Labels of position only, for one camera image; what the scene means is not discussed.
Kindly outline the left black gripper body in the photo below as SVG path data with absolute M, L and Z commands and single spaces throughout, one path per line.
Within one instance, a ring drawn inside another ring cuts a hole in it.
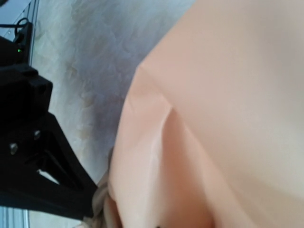
M 0 38 L 0 131 L 46 114 L 53 84 L 22 62 L 18 45 Z

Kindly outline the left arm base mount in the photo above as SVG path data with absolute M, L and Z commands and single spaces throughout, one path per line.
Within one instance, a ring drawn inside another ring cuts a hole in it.
M 14 28 L 15 38 L 13 42 L 17 44 L 17 63 L 29 65 L 32 31 L 33 23 L 28 18 L 20 19 Z

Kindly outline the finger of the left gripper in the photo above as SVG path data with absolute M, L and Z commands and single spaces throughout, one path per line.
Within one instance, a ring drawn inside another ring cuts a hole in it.
M 2 206 L 91 218 L 96 189 L 54 115 L 1 124 Z

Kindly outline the pink wrapping paper sheet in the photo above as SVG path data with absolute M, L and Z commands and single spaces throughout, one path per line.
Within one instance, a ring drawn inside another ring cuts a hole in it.
M 124 228 L 303 227 L 303 1 L 194 2 L 137 67 L 109 185 Z

